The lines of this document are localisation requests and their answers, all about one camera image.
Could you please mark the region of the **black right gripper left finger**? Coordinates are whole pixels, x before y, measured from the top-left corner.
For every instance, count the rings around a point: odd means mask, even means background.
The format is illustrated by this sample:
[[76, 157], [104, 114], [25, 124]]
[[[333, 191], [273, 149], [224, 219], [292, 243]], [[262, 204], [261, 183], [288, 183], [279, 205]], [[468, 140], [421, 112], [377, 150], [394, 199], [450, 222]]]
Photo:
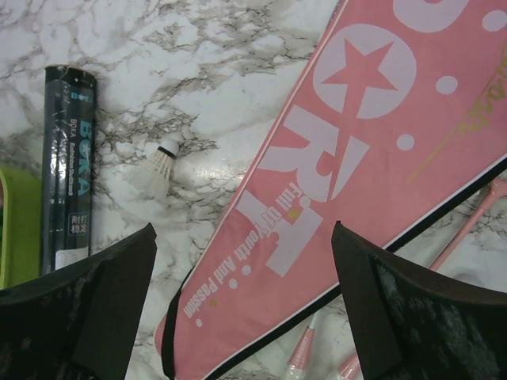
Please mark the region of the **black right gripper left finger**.
[[151, 281], [152, 225], [1, 292], [3, 379], [123, 379]]

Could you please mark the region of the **white feather shuttlecock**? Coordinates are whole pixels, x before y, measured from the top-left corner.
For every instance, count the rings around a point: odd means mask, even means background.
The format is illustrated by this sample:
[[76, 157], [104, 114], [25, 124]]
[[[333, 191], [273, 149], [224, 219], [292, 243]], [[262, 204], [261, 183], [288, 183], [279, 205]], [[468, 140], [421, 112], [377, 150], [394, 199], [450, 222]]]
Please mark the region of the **white feather shuttlecock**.
[[167, 195], [171, 170], [178, 152], [179, 143], [173, 139], [165, 139], [144, 162], [141, 183], [147, 195], [155, 199], [162, 199]]

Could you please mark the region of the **black shuttlecock tube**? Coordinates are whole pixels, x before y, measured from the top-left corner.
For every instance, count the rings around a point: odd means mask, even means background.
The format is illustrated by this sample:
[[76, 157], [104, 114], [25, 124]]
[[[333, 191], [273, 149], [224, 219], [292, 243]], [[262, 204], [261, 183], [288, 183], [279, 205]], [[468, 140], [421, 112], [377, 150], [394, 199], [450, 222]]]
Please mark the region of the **black shuttlecock tube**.
[[45, 69], [40, 272], [90, 254], [97, 79], [69, 65]]

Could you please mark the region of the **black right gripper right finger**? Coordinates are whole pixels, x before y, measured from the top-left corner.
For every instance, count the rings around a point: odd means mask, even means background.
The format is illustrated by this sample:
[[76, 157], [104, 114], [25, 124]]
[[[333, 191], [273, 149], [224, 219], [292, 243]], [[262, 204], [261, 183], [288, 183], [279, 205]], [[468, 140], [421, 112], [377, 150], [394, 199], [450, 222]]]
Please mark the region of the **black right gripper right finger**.
[[337, 222], [339, 287], [366, 379], [504, 379], [506, 295], [438, 274]]

